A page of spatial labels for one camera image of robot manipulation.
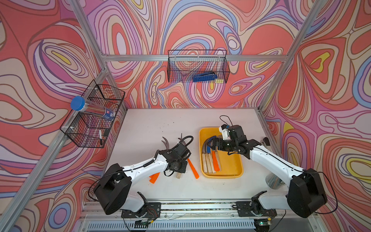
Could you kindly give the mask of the blue blade wooden sickle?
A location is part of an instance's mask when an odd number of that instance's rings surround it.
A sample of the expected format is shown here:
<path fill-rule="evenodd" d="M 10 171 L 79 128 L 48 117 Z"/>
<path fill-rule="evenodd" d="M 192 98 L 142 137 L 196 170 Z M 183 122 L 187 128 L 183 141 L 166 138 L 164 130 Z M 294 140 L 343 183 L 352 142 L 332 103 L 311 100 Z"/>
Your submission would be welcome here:
<path fill-rule="evenodd" d="M 211 148 L 210 148 L 210 146 L 209 146 L 209 143 L 213 140 L 213 138 L 214 138 L 215 136 L 212 136 L 212 137 L 210 137 L 210 138 L 208 138 L 207 140 L 206 140 L 206 161 L 207 161 L 207 169 L 208 169 L 208 174 L 214 174 L 214 173 L 216 173 L 215 171 L 214 171 L 214 168 L 213 168 L 213 161 L 212 161 L 212 155 L 211 155 Z"/>

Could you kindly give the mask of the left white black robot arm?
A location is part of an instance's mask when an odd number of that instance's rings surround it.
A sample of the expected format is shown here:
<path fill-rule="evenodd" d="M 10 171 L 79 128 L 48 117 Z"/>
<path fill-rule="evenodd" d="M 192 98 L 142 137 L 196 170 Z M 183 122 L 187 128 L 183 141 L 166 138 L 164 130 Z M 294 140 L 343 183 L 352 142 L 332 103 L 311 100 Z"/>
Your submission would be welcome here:
<path fill-rule="evenodd" d="M 190 155 L 187 146 L 178 143 L 171 149 L 157 150 L 153 158 L 135 165 L 120 166 L 115 163 L 99 179 L 93 192 L 107 215 L 118 210 L 140 212 L 146 207 L 146 199 L 140 192 L 131 194 L 130 188 L 157 173 L 185 173 Z"/>

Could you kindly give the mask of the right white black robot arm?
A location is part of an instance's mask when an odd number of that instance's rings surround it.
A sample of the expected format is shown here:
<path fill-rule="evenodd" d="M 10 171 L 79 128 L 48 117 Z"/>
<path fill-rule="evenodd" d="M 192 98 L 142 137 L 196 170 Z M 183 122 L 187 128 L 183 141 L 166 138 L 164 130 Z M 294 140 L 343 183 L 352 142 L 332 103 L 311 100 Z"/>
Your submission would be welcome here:
<path fill-rule="evenodd" d="M 270 194 L 262 191 L 251 199 L 250 210 L 261 214 L 265 210 L 292 210 L 296 215 L 307 218 L 327 202 L 319 172 L 303 169 L 270 152 L 255 139 L 247 139 L 239 125 L 219 128 L 221 135 L 208 141 L 207 146 L 215 151 L 224 151 L 228 155 L 239 154 L 252 160 L 277 176 L 287 185 L 288 191 Z"/>

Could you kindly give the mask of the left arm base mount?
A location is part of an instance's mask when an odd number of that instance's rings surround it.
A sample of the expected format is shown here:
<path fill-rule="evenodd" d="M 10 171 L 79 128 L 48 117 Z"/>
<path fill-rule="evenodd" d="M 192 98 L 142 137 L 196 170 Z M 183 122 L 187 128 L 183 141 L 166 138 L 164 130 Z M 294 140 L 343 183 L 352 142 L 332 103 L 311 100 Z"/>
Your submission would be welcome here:
<path fill-rule="evenodd" d="M 121 217 L 157 219 L 161 215 L 161 202 L 149 202 L 141 192 L 129 194 L 120 208 Z"/>

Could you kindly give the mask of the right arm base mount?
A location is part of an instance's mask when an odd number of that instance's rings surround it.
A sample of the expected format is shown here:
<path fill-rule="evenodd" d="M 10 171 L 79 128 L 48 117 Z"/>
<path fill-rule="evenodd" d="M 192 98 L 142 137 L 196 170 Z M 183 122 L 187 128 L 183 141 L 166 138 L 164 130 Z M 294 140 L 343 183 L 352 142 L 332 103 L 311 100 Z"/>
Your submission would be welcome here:
<path fill-rule="evenodd" d="M 239 201 L 232 205 L 236 209 L 239 217 L 270 217 L 277 216 L 275 209 L 264 209 L 259 202 L 259 197 L 267 191 L 261 191 L 251 198 L 250 201 Z"/>

